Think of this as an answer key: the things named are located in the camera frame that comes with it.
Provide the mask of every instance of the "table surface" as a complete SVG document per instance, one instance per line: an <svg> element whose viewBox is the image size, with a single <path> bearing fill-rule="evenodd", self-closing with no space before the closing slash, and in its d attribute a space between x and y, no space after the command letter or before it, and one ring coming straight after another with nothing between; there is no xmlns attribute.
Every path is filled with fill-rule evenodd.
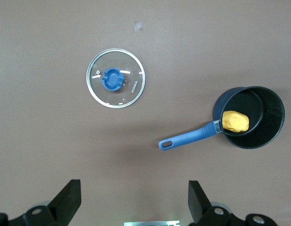
<svg viewBox="0 0 291 226"><path fill-rule="evenodd" d="M142 31L135 31L140 20ZM145 69L133 105L98 103L86 71L121 48ZM264 86L286 118L270 144L222 134L166 152L158 142L212 119L217 98ZM192 222L188 181L210 201L291 226L291 0L0 1L0 212L10 219L80 179L70 226Z"/></svg>

